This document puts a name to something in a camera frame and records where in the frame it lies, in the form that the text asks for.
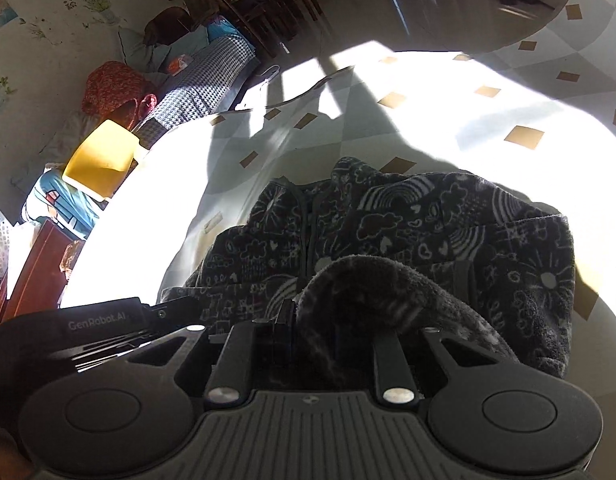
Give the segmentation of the person left hand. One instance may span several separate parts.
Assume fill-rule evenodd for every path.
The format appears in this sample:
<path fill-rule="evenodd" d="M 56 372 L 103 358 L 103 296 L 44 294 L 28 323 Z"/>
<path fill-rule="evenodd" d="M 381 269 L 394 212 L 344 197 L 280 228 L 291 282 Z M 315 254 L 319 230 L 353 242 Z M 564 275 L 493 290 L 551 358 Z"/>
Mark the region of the person left hand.
<path fill-rule="evenodd" d="M 29 479 L 34 467 L 19 452 L 10 435 L 0 429 L 0 480 Z"/>

